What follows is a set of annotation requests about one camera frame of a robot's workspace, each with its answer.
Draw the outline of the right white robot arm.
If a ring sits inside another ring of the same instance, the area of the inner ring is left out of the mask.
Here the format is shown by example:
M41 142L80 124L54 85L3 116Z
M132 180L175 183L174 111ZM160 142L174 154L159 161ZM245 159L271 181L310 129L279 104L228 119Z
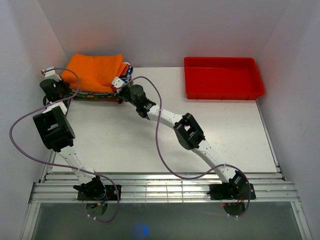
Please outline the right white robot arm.
M222 182L222 186L211 187L212 199L232 200L242 197L251 198L251 185L244 173L237 167L223 161L206 140L204 131L192 114L184 115L162 109L161 105L149 100L143 87L139 84L114 83L112 90L120 100L136 107L140 117L165 125L172 129L179 144L186 150L198 155L214 171Z

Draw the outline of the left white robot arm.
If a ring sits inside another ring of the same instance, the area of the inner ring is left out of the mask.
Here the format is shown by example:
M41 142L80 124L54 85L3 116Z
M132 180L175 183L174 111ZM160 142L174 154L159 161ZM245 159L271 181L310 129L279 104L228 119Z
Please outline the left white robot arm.
M48 106L42 113L32 117L36 129L45 147L60 155L76 175L79 184L73 188L87 198L100 200L106 195L106 187L94 170L80 160L74 148L75 133L67 120L66 100L69 85L62 80L44 79L40 82L49 102L61 100Z

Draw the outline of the orange trousers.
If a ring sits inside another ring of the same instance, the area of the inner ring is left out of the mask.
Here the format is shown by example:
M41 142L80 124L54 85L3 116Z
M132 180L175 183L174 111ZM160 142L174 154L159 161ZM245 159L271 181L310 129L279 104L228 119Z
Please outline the orange trousers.
M111 93L112 81L126 74L129 64L121 54L88 56L75 54L61 74L71 89L93 93Z

